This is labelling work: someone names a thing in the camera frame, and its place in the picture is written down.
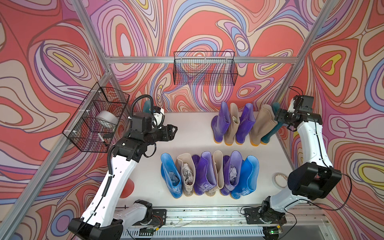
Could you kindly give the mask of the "teal boot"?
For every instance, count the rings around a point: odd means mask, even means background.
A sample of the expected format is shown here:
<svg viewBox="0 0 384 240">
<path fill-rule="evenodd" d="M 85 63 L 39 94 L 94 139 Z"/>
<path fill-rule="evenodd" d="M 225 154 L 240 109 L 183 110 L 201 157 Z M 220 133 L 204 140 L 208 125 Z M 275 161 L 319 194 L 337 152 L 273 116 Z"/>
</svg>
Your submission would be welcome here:
<svg viewBox="0 0 384 240">
<path fill-rule="evenodd" d="M 266 134 L 261 138 L 261 143 L 266 145 L 270 142 L 271 137 L 278 132 L 283 126 L 282 122 L 276 121 L 276 113 L 280 109 L 280 104 L 274 102 L 271 105 L 263 105 L 262 110 L 266 114 L 266 121 L 264 124 L 264 130 Z"/>
<path fill-rule="evenodd" d="M 143 113 L 148 113 L 148 114 L 153 113 L 153 104 L 152 104 L 151 100 L 145 101 L 144 106 L 143 106 Z"/>
</svg>

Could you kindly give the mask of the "dark purple boot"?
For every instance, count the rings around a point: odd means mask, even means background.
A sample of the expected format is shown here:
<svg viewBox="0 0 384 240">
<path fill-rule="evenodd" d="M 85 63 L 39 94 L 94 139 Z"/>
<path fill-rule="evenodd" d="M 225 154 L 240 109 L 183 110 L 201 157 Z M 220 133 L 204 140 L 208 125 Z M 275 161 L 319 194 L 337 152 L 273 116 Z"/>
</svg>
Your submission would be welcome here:
<svg viewBox="0 0 384 240">
<path fill-rule="evenodd" d="M 211 127 L 214 133 L 214 141 L 221 143 L 224 139 L 229 126 L 231 124 L 231 115 L 228 104 L 221 102 L 221 108 L 217 116 L 214 116 L 211 121 Z"/>
<path fill-rule="evenodd" d="M 240 124 L 236 133 L 237 144 L 242 145 L 245 142 L 246 136 L 249 134 L 256 122 L 253 109 L 254 107 L 252 103 L 247 103 L 244 106 L 240 117 Z"/>
</svg>

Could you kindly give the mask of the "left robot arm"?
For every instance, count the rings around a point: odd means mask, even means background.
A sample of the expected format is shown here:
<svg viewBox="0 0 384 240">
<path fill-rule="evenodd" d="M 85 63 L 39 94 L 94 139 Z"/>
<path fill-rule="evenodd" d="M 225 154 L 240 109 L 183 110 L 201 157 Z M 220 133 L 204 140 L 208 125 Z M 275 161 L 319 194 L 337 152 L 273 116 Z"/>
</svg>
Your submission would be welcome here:
<svg viewBox="0 0 384 240">
<path fill-rule="evenodd" d="M 130 175 L 148 146 L 175 138 L 174 125 L 154 128 L 151 123 L 133 120 L 130 129 L 113 145 L 107 155 L 108 172 L 94 199 L 80 218 L 70 221 L 68 230 L 81 240 L 118 240 L 124 230 L 136 223 L 149 224 L 153 206 L 144 200 L 135 201 L 120 213 L 115 209 Z"/>
</svg>

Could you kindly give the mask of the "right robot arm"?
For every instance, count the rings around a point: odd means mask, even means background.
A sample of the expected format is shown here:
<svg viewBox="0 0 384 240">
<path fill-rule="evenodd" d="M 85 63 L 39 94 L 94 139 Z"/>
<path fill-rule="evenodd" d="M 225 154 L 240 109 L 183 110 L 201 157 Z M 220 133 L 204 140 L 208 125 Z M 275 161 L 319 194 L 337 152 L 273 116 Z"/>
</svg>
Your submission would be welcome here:
<svg viewBox="0 0 384 240">
<path fill-rule="evenodd" d="M 283 190 L 263 201 L 259 213 L 267 222 L 281 219 L 297 204 L 324 199 L 342 179 L 342 173 L 334 169 L 327 155 L 319 114 L 279 109 L 275 119 L 297 130 L 305 161 L 289 174 Z"/>
</svg>

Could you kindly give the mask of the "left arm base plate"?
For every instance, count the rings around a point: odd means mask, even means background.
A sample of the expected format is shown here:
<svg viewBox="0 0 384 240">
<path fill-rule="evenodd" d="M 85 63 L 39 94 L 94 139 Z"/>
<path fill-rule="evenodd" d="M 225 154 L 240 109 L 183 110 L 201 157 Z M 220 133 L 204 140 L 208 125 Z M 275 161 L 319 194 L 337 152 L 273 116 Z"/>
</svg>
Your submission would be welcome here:
<svg viewBox="0 0 384 240">
<path fill-rule="evenodd" d="M 150 220 L 143 220 L 137 223 L 137 226 L 161 227 L 166 224 L 167 210 L 154 209 Z"/>
</svg>

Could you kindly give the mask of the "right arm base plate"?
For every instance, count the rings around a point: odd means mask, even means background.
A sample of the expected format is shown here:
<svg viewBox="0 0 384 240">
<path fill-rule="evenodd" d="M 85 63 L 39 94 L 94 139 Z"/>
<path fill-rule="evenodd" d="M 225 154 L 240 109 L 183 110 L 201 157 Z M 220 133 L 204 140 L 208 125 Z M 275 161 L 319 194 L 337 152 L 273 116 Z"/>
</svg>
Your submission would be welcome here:
<svg viewBox="0 0 384 240">
<path fill-rule="evenodd" d="M 261 207 L 244 207 L 240 213 L 246 218 L 248 225 L 284 225 L 287 223 L 286 214 Z"/>
</svg>

